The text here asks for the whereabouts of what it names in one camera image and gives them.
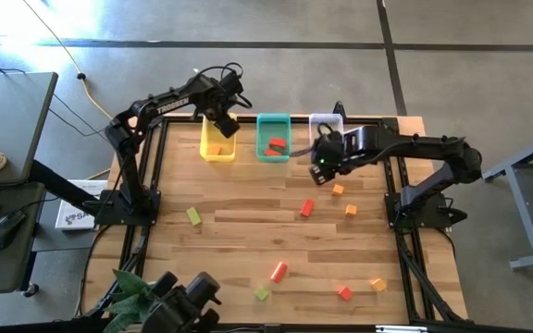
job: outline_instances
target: computer mouse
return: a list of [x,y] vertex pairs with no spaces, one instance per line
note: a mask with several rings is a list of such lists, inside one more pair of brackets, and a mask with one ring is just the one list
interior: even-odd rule
[[21,223],[26,215],[21,210],[16,210],[0,218],[0,250],[5,249],[16,237]]

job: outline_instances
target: yellow bin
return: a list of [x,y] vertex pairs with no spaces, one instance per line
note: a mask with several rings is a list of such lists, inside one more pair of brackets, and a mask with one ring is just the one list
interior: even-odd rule
[[[236,120],[238,116],[229,113],[229,116]],[[201,130],[201,157],[207,162],[231,162],[236,157],[236,135],[226,138],[213,122],[203,117],[203,129]],[[219,154],[211,154],[221,148]]]

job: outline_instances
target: teal bin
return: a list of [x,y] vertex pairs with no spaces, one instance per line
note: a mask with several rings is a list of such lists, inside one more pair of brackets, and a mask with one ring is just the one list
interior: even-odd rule
[[[270,138],[281,138],[287,147],[281,156],[266,156]],[[291,153],[291,117],[289,114],[259,114],[256,118],[256,156],[260,162],[287,162]]]

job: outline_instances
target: wooden table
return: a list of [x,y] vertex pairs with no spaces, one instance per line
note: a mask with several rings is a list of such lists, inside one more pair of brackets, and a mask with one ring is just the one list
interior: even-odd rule
[[[398,120],[401,133],[425,134],[421,117]],[[169,270],[186,285],[206,271],[221,284],[217,297],[223,305],[212,305],[221,323],[407,323],[382,166],[361,167],[317,187],[307,170],[309,156],[260,163],[255,125],[242,124],[237,135],[235,162],[206,163],[199,155],[201,125],[170,124],[159,183],[162,203],[143,278],[154,281]],[[294,149],[308,146],[307,125],[292,125],[292,139]],[[412,184],[433,172],[427,160],[407,159],[406,165]],[[115,161],[109,187],[117,175]],[[335,183],[345,187],[342,197],[330,195]],[[299,215],[305,199],[316,202],[309,218]],[[357,205],[357,216],[345,217],[347,204]],[[185,213],[192,206],[203,219],[199,228]],[[110,285],[124,233],[124,227],[112,227],[99,240],[87,274],[85,310]],[[450,243],[433,229],[422,229],[421,240],[430,280],[453,310],[466,316]],[[279,261],[289,269],[277,284],[269,277]],[[375,293],[369,283],[374,278],[386,279],[387,290]],[[413,281],[422,315],[420,288]],[[340,286],[353,290],[349,302],[338,296]],[[264,302],[254,296],[258,287],[271,290]]]

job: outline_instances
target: plastic bin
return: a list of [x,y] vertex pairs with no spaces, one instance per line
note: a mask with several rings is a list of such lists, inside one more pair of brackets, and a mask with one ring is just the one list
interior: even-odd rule
[[335,114],[311,114],[310,119],[310,144],[314,143],[314,140],[320,137],[320,134],[318,134],[318,124],[319,123],[325,123],[329,125],[333,130],[339,131],[341,134],[343,133],[342,128],[342,116],[341,115],[335,115]]
[[[281,156],[266,156],[270,138],[287,142]],[[287,162],[291,152],[291,117],[289,114],[259,114],[256,118],[256,156],[260,162]]]
[[[229,113],[232,119],[238,116]],[[213,125],[212,121],[203,117],[203,128],[201,129],[201,157],[207,162],[231,162],[236,157],[236,135],[226,138],[219,129]],[[210,154],[210,148],[214,145],[221,147],[219,154]]]

